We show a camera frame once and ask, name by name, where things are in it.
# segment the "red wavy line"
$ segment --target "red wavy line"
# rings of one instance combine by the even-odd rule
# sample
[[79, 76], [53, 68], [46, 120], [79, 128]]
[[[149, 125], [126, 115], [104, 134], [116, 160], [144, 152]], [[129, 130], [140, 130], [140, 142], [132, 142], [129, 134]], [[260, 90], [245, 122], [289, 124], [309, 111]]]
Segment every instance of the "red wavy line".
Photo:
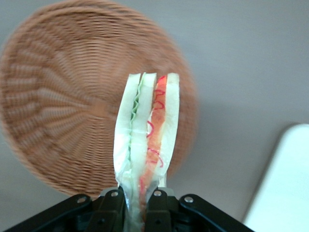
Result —
[[155, 130], [155, 126], [154, 126], [150, 121], [147, 121], [147, 123], [151, 126], [151, 131], [150, 131], [150, 133], [146, 136], [146, 138], [148, 138], [149, 136], [151, 136], [151, 135], [154, 133], [154, 130]]
[[152, 151], [152, 152], [154, 152], [156, 155], [158, 155], [158, 158], [159, 158], [159, 160], [160, 160], [160, 162], [161, 162], [160, 168], [162, 168], [164, 164], [163, 164], [163, 160], [162, 160], [161, 157], [160, 157], [160, 153], [159, 153], [157, 150], [154, 150], [154, 149], [152, 149], [152, 148], [148, 148], [147, 150], [148, 150], [148, 151]]
[[165, 105], [164, 105], [162, 102], [160, 102], [160, 101], [155, 101], [154, 104], [155, 104], [155, 103], [160, 104], [160, 105], [161, 105], [161, 108], [154, 108], [154, 110], [162, 110], [162, 109], [165, 109]]

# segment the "plastic wrap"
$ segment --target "plastic wrap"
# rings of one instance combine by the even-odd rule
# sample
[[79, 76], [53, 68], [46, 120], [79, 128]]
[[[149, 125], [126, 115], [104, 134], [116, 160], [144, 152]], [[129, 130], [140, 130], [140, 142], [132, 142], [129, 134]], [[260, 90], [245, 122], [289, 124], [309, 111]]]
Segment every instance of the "plastic wrap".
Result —
[[164, 182], [179, 114], [179, 77], [131, 74], [115, 127], [114, 168], [127, 204], [125, 229], [140, 232], [146, 203]]

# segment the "wicker basket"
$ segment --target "wicker basket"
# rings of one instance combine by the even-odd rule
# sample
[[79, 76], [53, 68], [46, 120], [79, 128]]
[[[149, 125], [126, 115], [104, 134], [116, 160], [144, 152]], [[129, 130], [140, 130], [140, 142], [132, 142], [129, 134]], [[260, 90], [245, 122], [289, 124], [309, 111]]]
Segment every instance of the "wicker basket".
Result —
[[47, 6], [11, 36], [0, 63], [2, 123], [12, 149], [41, 180], [97, 197], [116, 185], [113, 134], [129, 73], [179, 73], [179, 129], [169, 174], [194, 140], [193, 79], [166, 34], [104, 0]]

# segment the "white surface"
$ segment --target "white surface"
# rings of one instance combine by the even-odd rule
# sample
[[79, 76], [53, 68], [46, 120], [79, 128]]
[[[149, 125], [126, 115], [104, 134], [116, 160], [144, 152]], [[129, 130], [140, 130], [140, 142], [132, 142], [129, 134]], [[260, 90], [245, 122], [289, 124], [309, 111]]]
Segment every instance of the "white surface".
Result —
[[[197, 82], [197, 141], [168, 187], [242, 220], [281, 130], [309, 123], [309, 1], [115, 1], [164, 28]], [[53, 2], [0, 0], [0, 44]], [[66, 196], [31, 175], [0, 138], [1, 231]]]
[[256, 232], [308, 231], [309, 125], [282, 137], [245, 224]]

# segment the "gray background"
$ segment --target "gray background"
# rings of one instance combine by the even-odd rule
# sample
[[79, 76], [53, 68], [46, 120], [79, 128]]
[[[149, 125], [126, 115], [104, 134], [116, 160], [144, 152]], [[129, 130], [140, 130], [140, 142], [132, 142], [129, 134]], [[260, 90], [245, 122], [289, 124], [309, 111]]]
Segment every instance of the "gray background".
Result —
[[[0, 0], [0, 44], [53, 2]], [[163, 27], [196, 78], [197, 141], [168, 186], [243, 220], [282, 130], [309, 123], [309, 1], [117, 2]], [[0, 134], [0, 231], [66, 197], [30, 174]]]

